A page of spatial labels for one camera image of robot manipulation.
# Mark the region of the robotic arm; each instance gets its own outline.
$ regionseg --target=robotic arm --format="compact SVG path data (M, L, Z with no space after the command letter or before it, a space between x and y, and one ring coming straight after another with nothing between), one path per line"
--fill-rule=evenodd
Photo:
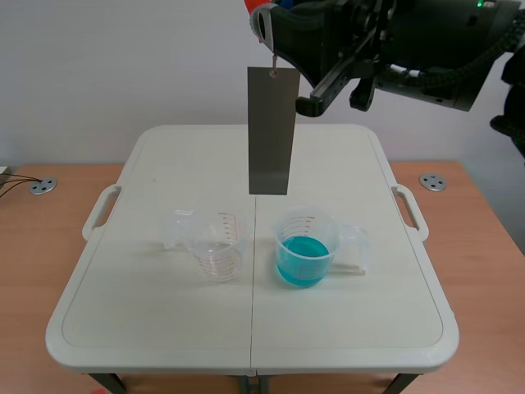
M468 111L493 62L514 53L504 115L491 126L525 149L525 11L505 0L275 0L251 14L253 32L312 85L295 102L319 117L352 79L350 107L375 89Z

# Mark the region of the gray card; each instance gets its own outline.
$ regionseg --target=gray card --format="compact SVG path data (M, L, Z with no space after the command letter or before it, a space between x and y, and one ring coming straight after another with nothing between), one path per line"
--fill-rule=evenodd
M285 195L288 190L295 100L300 74L294 68L248 67L249 193Z

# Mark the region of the black cable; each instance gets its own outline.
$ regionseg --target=black cable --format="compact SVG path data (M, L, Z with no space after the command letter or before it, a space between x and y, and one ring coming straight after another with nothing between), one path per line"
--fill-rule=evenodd
M0 186L1 185L5 185L6 183L12 183L12 182L21 182L22 180L21 179L13 179L12 181L5 181L5 182L0 182ZM24 181L32 181L32 182L41 182L41 180L32 180L32 179L24 179Z
M19 178L26 178L26 179L32 179L33 181L41 182L42 180L39 178L35 178L33 176L27 176L27 175L18 175L18 174L6 174L8 176L18 176Z
M525 10L520 10L513 24L490 48L465 66L441 73L426 73L420 76L409 76L405 73L385 70L381 73L386 80L397 82L402 86L437 88L457 84L461 80L476 74L492 64L505 52L513 52L525 34Z
M33 182L32 179L24 179L23 181L19 181L18 183L16 183L15 185L11 186L9 189L7 189L6 191L4 191L3 193L0 194L0 199L11 189L14 189L15 187L17 187L18 185L21 185L22 183L26 183L26 182Z

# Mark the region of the measuring cup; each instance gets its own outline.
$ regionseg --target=measuring cup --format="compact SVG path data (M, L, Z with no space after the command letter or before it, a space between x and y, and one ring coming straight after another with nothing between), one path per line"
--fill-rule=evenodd
M348 246L341 255L348 273L366 272L370 249L367 232L353 224L339 224L320 208L289 210L277 222L275 236L277 268L294 285L308 287L320 282L334 257L342 254L342 246Z
M231 209L173 211L165 223L164 248L172 249L180 243L184 243L208 277L229 281L242 267L244 215Z

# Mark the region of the blue liquid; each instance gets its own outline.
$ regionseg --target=blue liquid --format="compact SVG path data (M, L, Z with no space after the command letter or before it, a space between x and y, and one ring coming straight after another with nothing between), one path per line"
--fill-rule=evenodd
M328 249L318 240L307 236L292 236L283 242L286 249L305 257L322 257ZM297 286L313 286L323 279L331 258L308 260L293 256L282 248L277 252L277 268L282 277Z

